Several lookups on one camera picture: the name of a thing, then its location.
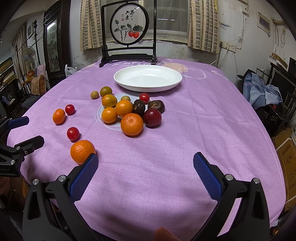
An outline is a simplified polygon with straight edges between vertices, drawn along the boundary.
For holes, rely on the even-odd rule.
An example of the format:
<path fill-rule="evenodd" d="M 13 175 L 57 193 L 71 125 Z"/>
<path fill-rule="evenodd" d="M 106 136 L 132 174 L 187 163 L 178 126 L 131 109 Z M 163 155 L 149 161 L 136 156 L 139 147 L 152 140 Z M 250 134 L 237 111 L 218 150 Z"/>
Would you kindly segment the small tan longan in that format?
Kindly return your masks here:
<path fill-rule="evenodd" d="M 125 95 L 125 96 L 121 97 L 121 100 L 127 100 L 127 101 L 130 101 L 130 97 L 127 96 L 127 95 Z"/>
<path fill-rule="evenodd" d="M 99 92 L 98 91 L 92 91 L 91 94 L 90 94 L 90 97 L 92 99 L 98 99 L 99 97 Z"/>

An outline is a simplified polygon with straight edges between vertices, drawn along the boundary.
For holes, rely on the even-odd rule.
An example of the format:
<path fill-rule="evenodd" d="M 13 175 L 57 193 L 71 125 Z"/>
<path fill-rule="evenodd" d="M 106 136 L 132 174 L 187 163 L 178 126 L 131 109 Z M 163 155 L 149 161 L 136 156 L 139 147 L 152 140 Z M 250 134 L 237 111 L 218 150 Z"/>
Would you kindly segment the white plastic bag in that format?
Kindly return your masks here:
<path fill-rule="evenodd" d="M 75 74 L 78 72 L 75 68 L 69 67 L 67 64 L 65 65 L 65 76 L 66 78 L 69 77 L 70 75 Z"/>

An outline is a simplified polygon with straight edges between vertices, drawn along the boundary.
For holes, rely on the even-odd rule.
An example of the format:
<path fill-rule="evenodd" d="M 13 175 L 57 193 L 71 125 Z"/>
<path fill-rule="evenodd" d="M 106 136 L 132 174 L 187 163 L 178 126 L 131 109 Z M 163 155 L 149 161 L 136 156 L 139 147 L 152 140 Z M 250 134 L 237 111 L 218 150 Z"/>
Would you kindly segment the black framed round painting screen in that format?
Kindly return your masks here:
<path fill-rule="evenodd" d="M 112 39 L 118 48 L 108 48 L 106 38 L 105 12 L 111 6 L 118 6 L 109 21 Z M 116 1 L 101 7 L 102 58 L 99 67 L 114 61 L 145 61 L 157 63 L 157 1 L 153 1 L 153 37 L 151 46 L 137 46 L 149 29 L 149 13 L 138 1 Z"/>

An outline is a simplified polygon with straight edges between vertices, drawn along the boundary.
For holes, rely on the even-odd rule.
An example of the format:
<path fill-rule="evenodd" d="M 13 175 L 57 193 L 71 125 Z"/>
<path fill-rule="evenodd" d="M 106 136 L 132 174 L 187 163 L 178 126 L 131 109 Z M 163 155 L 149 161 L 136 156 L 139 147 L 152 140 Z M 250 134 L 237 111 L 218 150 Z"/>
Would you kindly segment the green olive round fruit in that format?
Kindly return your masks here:
<path fill-rule="evenodd" d="M 100 96 L 104 97 L 108 94 L 112 94 L 112 89 L 108 86 L 104 86 L 102 87 L 102 89 L 100 90 Z"/>

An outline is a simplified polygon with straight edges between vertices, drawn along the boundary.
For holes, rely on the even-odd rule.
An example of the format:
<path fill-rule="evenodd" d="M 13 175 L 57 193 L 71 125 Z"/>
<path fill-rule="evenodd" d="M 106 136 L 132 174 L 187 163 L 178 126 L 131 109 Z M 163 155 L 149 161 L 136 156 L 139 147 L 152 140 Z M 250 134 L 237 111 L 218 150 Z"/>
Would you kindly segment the dark wrinkled passion fruit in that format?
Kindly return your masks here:
<path fill-rule="evenodd" d="M 133 113 L 138 114 L 139 116 L 143 116 L 145 112 L 145 104 L 142 100 L 137 99 L 133 103 Z"/>

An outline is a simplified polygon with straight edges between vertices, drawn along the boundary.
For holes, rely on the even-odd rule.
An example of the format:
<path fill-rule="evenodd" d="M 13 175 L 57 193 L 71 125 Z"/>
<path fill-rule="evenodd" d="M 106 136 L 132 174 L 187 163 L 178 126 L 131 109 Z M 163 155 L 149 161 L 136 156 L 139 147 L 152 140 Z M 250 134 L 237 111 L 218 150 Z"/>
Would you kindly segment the large orange mandarin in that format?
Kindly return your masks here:
<path fill-rule="evenodd" d="M 120 127 L 125 135 L 137 136 L 144 128 L 144 121 L 140 115 L 129 113 L 121 119 Z"/>
<path fill-rule="evenodd" d="M 70 149 L 71 158 L 79 165 L 83 164 L 90 154 L 96 154 L 96 150 L 88 140 L 77 141 Z"/>

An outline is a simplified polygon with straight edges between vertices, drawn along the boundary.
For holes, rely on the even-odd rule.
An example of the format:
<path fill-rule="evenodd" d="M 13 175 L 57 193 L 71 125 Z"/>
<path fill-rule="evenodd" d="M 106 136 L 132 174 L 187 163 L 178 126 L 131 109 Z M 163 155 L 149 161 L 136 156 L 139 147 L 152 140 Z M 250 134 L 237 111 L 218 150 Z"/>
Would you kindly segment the dark brown water chestnut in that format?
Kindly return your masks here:
<path fill-rule="evenodd" d="M 165 111 L 165 104 L 161 100 L 153 100 L 148 103 L 148 108 L 154 108 L 163 113 Z"/>

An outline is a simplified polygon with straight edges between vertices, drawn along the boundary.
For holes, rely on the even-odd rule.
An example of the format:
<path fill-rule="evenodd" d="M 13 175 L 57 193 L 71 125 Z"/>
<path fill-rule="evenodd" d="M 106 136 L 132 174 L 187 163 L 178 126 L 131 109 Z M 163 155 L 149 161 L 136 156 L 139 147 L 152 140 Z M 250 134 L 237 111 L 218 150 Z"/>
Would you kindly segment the red cherry tomato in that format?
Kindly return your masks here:
<path fill-rule="evenodd" d="M 65 112 L 67 113 L 67 115 L 73 115 L 75 113 L 75 107 L 72 104 L 68 104 L 65 106 Z"/>
<path fill-rule="evenodd" d="M 66 135 L 67 135 L 67 138 L 69 138 L 69 140 L 71 142 L 75 142 L 80 138 L 80 132 L 76 127 L 70 127 L 67 130 Z"/>
<path fill-rule="evenodd" d="M 141 93 L 139 96 L 139 99 L 144 103 L 147 104 L 149 103 L 150 97 L 147 93 Z"/>

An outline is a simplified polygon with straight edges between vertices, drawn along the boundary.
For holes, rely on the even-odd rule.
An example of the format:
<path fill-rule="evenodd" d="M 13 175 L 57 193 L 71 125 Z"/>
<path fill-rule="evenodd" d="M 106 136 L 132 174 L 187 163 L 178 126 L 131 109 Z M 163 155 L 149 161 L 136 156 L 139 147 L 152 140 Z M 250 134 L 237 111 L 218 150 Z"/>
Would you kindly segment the white standing fan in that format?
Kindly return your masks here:
<path fill-rule="evenodd" d="M 27 47 L 23 51 L 23 62 L 27 68 L 33 69 L 35 67 L 35 51 L 32 47 Z"/>

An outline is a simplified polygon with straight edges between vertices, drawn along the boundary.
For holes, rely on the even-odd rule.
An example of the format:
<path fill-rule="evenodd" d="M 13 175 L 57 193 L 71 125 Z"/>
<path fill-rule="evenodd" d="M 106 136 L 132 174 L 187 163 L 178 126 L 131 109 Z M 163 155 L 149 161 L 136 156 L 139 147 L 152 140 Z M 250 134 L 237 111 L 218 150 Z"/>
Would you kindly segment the small orange mandarin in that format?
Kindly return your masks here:
<path fill-rule="evenodd" d="M 65 111 L 59 108 L 54 112 L 52 119 L 56 125 L 60 125 L 65 121 L 65 117 L 66 117 Z"/>

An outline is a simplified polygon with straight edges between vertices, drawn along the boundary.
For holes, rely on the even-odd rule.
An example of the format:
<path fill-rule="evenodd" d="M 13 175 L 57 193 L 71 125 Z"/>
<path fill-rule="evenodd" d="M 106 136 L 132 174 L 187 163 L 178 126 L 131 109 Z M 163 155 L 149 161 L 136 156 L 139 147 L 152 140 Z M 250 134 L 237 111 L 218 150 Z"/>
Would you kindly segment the dark red plum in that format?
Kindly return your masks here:
<path fill-rule="evenodd" d="M 158 126 L 161 124 L 162 115 L 157 109 L 149 108 L 145 111 L 143 120 L 145 125 L 148 127 Z"/>

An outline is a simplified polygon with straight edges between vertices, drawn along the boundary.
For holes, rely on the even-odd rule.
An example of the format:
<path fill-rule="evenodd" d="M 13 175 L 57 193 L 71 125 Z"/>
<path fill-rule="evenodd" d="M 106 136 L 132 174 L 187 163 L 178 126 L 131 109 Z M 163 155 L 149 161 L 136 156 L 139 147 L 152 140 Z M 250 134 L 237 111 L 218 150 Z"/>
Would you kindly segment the white oval plate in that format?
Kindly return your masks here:
<path fill-rule="evenodd" d="M 135 65 L 117 71 L 114 81 L 121 87 L 136 92 L 162 92 L 182 81 L 177 71 L 158 65 Z"/>

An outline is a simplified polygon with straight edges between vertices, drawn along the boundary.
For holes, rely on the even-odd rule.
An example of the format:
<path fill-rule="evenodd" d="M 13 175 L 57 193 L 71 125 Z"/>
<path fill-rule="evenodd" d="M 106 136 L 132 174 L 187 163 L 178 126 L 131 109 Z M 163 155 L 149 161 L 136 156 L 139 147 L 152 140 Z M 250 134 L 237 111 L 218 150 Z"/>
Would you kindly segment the yellow orange round fruit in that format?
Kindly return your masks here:
<path fill-rule="evenodd" d="M 117 105 L 117 98 L 112 94 L 107 94 L 104 97 L 102 97 L 102 105 L 104 108 L 113 108 Z"/>

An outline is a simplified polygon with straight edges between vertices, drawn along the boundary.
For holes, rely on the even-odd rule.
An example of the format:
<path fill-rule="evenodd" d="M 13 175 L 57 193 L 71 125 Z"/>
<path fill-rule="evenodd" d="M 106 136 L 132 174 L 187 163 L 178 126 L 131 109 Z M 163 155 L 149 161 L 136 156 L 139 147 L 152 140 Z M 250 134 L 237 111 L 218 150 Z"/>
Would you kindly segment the dark wooden cabinet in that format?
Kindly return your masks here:
<path fill-rule="evenodd" d="M 71 65 L 69 44 L 70 0 L 56 1 L 44 12 L 43 48 L 50 87 L 66 78 Z"/>

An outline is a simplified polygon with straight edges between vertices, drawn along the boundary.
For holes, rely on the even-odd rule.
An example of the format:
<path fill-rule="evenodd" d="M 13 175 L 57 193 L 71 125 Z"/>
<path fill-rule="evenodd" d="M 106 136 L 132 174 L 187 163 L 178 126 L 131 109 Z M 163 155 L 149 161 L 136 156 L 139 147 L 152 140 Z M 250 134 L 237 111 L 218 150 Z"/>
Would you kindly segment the orange kumquat fruit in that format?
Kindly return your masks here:
<path fill-rule="evenodd" d="M 101 114 L 101 119 L 106 124 L 111 124 L 116 122 L 117 114 L 115 108 L 107 107 L 103 110 Z"/>

